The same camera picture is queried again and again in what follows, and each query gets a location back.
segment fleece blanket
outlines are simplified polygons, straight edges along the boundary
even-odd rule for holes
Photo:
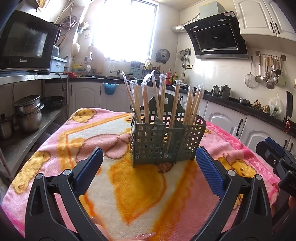
[[[59,175],[86,159],[95,147],[104,161],[80,201],[96,217],[112,240],[156,232],[151,241],[190,240],[206,221],[218,197],[213,195],[196,160],[177,163],[131,164],[131,114],[103,109],[79,109],[24,165],[11,183],[2,208],[24,234],[25,210],[37,173]],[[239,175],[263,176],[269,199],[279,179],[271,167],[239,140],[207,123],[201,140],[210,155]],[[59,195],[57,203],[67,227],[75,231]],[[242,197],[224,227],[234,221]]]

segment window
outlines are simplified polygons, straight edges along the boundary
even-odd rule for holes
[[[106,0],[93,45],[111,60],[150,58],[157,5],[141,0]]]

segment plastic basket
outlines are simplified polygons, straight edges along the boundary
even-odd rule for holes
[[[155,97],[149,101],[149,123],[137,123],[135,112],[132,108],[131,125],[131,153],[133,166],[136,164],[156,164],[163,162],[176,162],[193,160],[196,148],[205,133],[206,121],[196,115],[193,125],[183,125],[185,110],[180,102],[177,105],[177,113],[174,127],[169,129],[171,111],[174,96],[166,93],[163,121],[157,118]],[[141,106],[141,118],[144,122],[144,111]],[[164,157],[166,139],[168,133],[172,133],[172,140],[168,156]]]

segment ceiling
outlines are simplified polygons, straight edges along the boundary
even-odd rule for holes
[[[202,0],[156,0],[156,1],[181,11],[190,7],[195,3],[201,2]]]

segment black countertop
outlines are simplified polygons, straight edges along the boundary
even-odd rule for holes
[[[57,79],[54,80],[46,80],[46,83],[53,83],[53,82],[58,82]],[[85,78],[69,78],[69,82],[97,82],[97,83],[119,83],[119,84],[124,84],[123,80],[119,80],[119,79],[106,79],[106,78],[93,78],[93,77],[85,77]],[[148,86],[152,86],[152,82],[148,82],[147,83]],[[175,87],[173,86],[166,86],[167,90],[175,90]],[[183,89],[180,88],[180,93],[183,94],[187,94],[188,90],[187,89]],[[278,120],[270,115],[267,115],[263,112],[260,112],[258,110],[255,110],[253,108],[251,108],[250,106],[245,106],[242,105],[241,103],[238,102],[238,100],[233,99],[233,98],[229,98],[227,99],[223,99],[220,97],[215,97],[212,96],[210,92],[205,91],[205,94],[203,96],[203,99],[208,100],[212,103],[227,107],[229,109],[235,110],[239,113],[242,113],[244,115],[250,115],[253,116],[259,120],[262,120],[282,131],[285,132],[285,123],[284,121]],[[288,132],[289,135],[291,135],[292,137],[296,138],[296,128],[293,127],[293,122],[291,123],[291,129]]]

